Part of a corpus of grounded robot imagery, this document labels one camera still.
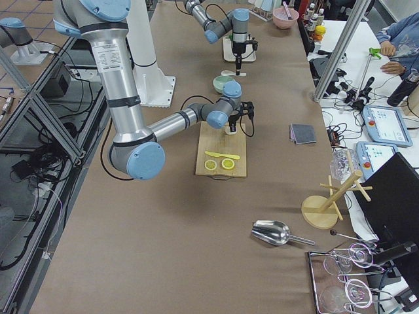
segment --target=control panel screen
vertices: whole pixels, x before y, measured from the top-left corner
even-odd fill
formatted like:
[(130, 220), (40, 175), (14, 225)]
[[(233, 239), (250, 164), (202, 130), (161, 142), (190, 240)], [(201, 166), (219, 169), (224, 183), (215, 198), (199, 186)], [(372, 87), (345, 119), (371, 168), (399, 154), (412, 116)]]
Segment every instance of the control panel screen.
[(386, 145), (366, 144), (365, 150), (374, 172), (380, 169), (395, 154), (393, 147)]
[(378, 136), (390, 141), (406, 142), (398, 116), (394, 110), (371, 108)]

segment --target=white cable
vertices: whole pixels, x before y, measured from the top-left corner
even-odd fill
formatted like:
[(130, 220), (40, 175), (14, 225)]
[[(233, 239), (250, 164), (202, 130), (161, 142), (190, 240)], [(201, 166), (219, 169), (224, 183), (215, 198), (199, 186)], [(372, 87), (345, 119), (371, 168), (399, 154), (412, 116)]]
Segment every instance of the white cable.
[(46, 252), (48, 254), (48, 256), (49, 256), (48, 249), (50, 247), (50, 244), (51, 244), (52, 239), (54, 239), (54, 237), (56, 236), (56, 234), (58, 232), (58, 228), (60, 227), (61, 219), (62, 219), (62, 214), (63, 214), (63, 208), (64, 208), (63, 202), (61, 201), (61, 199), (58, 196), (58, 194), (55, 193), (54, 190), (51, 190), (51, 189), (49, 189), (49, 190), (55, 195), (55, 197), (57, 198), (58, 202), (60, 203), (60, 207), (61, 208), (60, 208), (60, 214), (58, 215), (58, 222), (55, 225), (54, 231), (53, 231), (52, 235), (50, 236), (50, 239), (48, 240), (48, 243), (46, 244), (46, 248), (45, 248), (45, 251), (44, 251), (44, 252)]
[(38, 205), (38, 197), (39, 197), (39, 192), (35, 194), (35, 201), (33, 202), (33, 207), (31, 210), (31, 213), (29, 214), (28, 218), (25, 221), (25, 224), (23, 225), (23, 227), (18, 231), (18, 233), (9, 241), (9, 243), (7, 243), (6, 247), (1, 251), (0, 253), (0, 258), (3, 256), (3, 253), (6, 251), (6, 249), (9, 247), (9, 245), (16, 239), (16, 237), (19, 235), (20, 232), (22, 232), (22, 230), (26, 227), (26, 225), (28, 224), (29, 220), (31, 219), (32, 214), (35, 212), (37, 205)]

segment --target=black cylinder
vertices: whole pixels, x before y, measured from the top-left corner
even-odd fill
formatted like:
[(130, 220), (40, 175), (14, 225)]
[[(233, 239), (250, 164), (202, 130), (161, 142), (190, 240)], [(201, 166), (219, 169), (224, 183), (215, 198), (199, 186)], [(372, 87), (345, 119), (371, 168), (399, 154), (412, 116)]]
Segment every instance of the black cylinder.
[(409, 96), (416, 88), (418, 84), (418, 79), (418, 72), (412, 70), (412, 73), (400, 83), (400, 85), (387, 99), (387, 103), (393, 107), (396, 107), (398, 104), (400, 104), (400, 102), (406, 96)]
[(374, 255), (374, 264), (383, 265), (390, 260), (408, 255), (410, 253), (415, 253), (418, 251), (418, 246), (411, 242), (404, 242), (403, 244), (396, 245), (388, 250), (382, 251)]

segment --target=green bowl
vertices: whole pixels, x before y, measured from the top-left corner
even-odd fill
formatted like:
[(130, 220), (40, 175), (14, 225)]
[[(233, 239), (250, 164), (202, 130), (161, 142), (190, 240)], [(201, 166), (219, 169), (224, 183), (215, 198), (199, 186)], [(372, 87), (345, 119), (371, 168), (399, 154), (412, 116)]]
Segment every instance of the green bowl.
[(231, 76), (223, 76), (220, 75), (219, 77), (216, 77), (213, 81), (212, 84), (214, 85), (214, 88), (217, 92), (219, 92), (220, 94), (223, 93), (223, 87), (225, 85), (225, 83), (227, 82), (231, 82), (234, 79)]

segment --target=pink bowl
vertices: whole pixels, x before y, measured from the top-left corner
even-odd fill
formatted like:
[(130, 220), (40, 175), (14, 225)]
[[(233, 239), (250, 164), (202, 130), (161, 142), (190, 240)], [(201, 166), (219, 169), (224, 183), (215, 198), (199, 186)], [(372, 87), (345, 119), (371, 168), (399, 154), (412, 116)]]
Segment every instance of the pink bowl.
[(274, 24), (279, 29), (289, 29), (291, 28), (298, 20), (300, 14), (294, 10), (289, 9), (289, 13), (291, 14), (292, 20), (288, 20), (287, 13), (284, 7), (280, 7), (274, 10), (272, 13)]

